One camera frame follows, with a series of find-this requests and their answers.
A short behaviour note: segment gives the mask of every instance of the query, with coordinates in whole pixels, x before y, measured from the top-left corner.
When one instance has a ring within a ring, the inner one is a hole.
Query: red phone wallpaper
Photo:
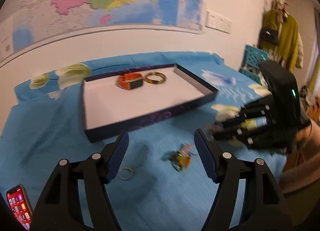
[[[7,200],[16,219],[26,230],[29,230],[31,224],[31,214],[28,210],[27,203],[25,202],[25,198],[23,197],[21,189],[18,188],[13,194],[7,193]]]

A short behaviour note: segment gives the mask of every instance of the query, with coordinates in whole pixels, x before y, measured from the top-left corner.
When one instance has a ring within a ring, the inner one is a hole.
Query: yellow coat
[[[265,14],[263,19],[263,27],[269,27],[276,31],[279,30],[279,23],[277,21],[277,13],[275,10],[271,10]],[[288,15],[288,18],[282,25],[282,31],[279,39],[278,54],[286,60],[286,69],[291,73],[295,68],[298,53],[299,53],[299,24],[296,19]],[[275,45],[268,42],[260,42],[260,48],[263,50],[274,50]]]

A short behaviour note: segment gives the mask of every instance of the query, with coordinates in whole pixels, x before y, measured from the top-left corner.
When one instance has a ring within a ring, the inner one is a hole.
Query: yellow curtain
[[[315,85],[318,80],[319,67],[320,67],[320,55],[317,58],[315,70],[313,71],[312,78],[311,78],[310,83],[308,85],[310,92],[313,92],[313,90],[315,89]]]

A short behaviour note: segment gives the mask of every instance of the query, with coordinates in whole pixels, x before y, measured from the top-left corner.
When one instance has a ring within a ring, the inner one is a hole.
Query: screw
[[[256,162],[259,164],[259,165],[263,165],[264,164],[264,160],[263,159],[257,159]]]
[[[67,163],[68,163],[68,161],[67,161],[66,159],[63,159],[63,160],[59,161],[59,164],[60,164],[61,166],[64,166],[64,165],[66,165]]]
[[[222,156],[225,158],[225,159],[230,159],[232,157],[231,153],[223,153]]]
[[[94,160],[98,160],[101,158],[101,154],[92,154],[91,158],[93,158]]]

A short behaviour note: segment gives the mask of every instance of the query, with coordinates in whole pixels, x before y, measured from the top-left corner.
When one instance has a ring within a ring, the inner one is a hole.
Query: smartphone
[[[20,184],[8,190],[6,197],[15,218],[26,230],[29,230],[33,211],[23,186]]]

